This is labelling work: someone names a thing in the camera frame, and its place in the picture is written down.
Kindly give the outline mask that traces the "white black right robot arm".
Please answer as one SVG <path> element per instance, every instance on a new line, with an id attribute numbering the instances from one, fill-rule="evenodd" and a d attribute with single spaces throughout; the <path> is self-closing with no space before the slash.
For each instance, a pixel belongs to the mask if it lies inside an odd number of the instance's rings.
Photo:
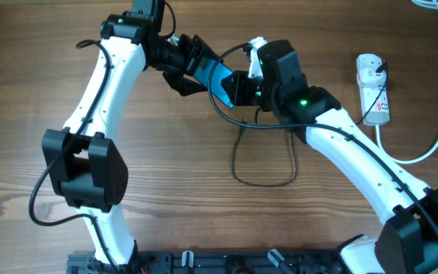
<path id="1" fill-rule="evenodd" d="M 438 268 L 438 188 L 385 156 L 326 89 L 311 86 L 287 40 L 256 38 L 241 45 L 248 71 L 210 74 L 230 102 L 255 106 L 328 158 L 373 208 L 382 230 L 361 235 L 339 252 L 351 273 L 429 273 Z"/>

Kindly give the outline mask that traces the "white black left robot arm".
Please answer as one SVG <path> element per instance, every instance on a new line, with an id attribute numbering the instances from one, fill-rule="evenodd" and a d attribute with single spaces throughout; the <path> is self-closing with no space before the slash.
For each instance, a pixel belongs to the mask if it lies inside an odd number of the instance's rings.
<path id="1" fill-rule="evenodd" d="M 206 91 L 214 80 L 217 56 L 203 40 L 162 34 L 169 9 L 162 0 L 135 1 L 102 23 L 94 43 L 99 59 L 81 101 L 62 129 L 43 136 L 42 178 L 85 221 L 95 246 L 88 263 L 98 272 L 130 273 L 139 266 L 121 205 L 129 170 L 115 144 L 138 76 L 154 68 L 182 96 Z"/>

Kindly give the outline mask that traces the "blue screen Galaxy smartphone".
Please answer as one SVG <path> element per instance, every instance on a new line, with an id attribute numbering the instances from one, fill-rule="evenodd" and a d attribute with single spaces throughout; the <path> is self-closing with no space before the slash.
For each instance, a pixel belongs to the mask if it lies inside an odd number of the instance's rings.
<path id="1" fill-rule="evenodd" d="M 203 58 L 200 61 L 198 68 L 192 75 L 199 83 L 203 84 L 205 87 L 208 86 L 208 78 L 214 63 L 215 61 L 213 59 Z M 222 88 L 221 82 L 224 78 L 229 77 L 232 73 L 233 72 L 228 67 L 226 67 L 222 63 L 219 63 L 214 70 L 211 82 L 212 94 L 230 109 L 233 109 L 234 105 L 228 97 L 227 92 Z"/>

